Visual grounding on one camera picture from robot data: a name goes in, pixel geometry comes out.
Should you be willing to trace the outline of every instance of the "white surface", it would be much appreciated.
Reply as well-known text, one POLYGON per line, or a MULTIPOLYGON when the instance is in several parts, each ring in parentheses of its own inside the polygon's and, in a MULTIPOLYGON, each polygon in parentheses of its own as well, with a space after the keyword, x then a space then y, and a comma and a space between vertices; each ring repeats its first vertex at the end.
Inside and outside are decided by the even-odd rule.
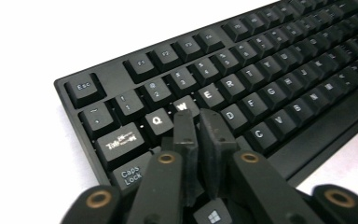
POLYGON ((269 2, 0 1, 0 223, 59 223, 97 184, 55 79, 269 2))

